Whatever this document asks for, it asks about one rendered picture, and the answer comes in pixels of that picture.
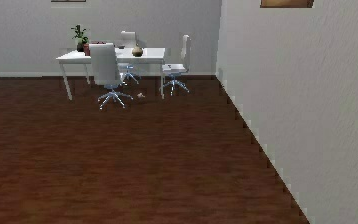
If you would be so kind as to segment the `white swivel chair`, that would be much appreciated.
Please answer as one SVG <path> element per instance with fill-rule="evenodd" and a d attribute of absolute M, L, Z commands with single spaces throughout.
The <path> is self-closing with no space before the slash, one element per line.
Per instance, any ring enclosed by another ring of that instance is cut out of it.
<path fill-rule="evenodd" d="M 185 34 L 182 37 L 182 49 L 181 49 L 181 62 L 176 64 L 164 64 L 162 66 L 163 73 L 170 77 L 171 80 L 166 82 L 160 90 L 163 90 L 166 86 L 171 87 L 170 95 L 173 95 L 176 86 L 181 87 L 182 89 L 190 92 L 186 85 L 178 80 L 178 77 L 183 73 L 188 73 L 190 69 L 190 51 L 191 51 L 191 38 L 189 35 Z"/>
<path fill-rule="evenodd" d="M 121 96 L 130 99 L 133 99 L 133 97 L 123 92 L 116 91 L 116 88 L 123 84 L 124 78 L 119 72 L 114 44 L 90 44 L 89 50 L 94 83 L 103 86 L 108 90 L 106 94 L 99 96 L 97 99 L 97 101 L 100 102 L 99 109 L 102 110 L 110 100 L 119 102 L 122 107 L 125 107 L 125 104 L 121 100 Z"/>
<path fill-rule="evenodd" d="M 137 45 L 137 37 L 135 32 L 122 31 L 121 32 L 121 41 L 118 44 L 124 45 L 125 48 L 134 48 Z M 120 68 L 124 71 L 124 77 L 127 79 L 133 79 L 136 83 L 138 80 L 135 78 L 135 74 L 132 73 L 134 66 L 130 63 L 120 63 Z"/>

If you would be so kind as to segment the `white table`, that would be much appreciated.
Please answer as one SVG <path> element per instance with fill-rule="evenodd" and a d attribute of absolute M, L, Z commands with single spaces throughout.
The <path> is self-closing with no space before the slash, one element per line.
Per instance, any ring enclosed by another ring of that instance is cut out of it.
<path fill-rule="evenodd" d="M 115 49 L 117 59 L 121 63 L 131 63 L 136 64 L 158 64 L 159 65 L 159 75 L 160 75 L 160 85 L 163 85 L 164 73 L 162 71 L 162 65 L 165 63 L 165 49 L 164 48 L 144 48 L 143 54 L 141 57 L 135 57 L 132 54 L 131 48 L 125 49 Z M 68 83 L 67 75 L 65 72 L 64 66 L 66 64 L 82 64 L 84 66 L 85 75 L 88 79 L 88 70 L 87 64 L 91 63 L 91 57 L 86 56 L 84 52 L 78 52 L 77 50 L 71 51 L 67 54 L 64 54 L 60 57 L 57 57 L 56 60 L 59 62 L 61 74 L 67 91 L 67 96 L 69 100 L 72 100 L 72 94 L 70 86 Z"/>

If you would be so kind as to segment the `green house plant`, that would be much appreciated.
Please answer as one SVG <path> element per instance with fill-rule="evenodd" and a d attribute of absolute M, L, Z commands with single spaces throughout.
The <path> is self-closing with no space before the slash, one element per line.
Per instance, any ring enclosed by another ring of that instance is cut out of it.
<path fill-rule="evenodd" d="M 89 42 L 88 37 L 85 35 L 87 31 L 86 28 L 82 29 L 80 24 L 71 27 L 71 30 L 74 31 L 73 39 L 76 41 L 76 48 L 78 52 L 84 51 L 84 45 Z"/>

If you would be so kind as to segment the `brown framed picture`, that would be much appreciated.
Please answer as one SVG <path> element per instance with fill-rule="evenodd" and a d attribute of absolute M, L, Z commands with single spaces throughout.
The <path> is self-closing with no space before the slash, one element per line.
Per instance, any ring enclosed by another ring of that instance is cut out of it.
<path fill-rule="evenodd" d="M 312 8 L 314 0 L 261 0 L 260 8 Z"/>

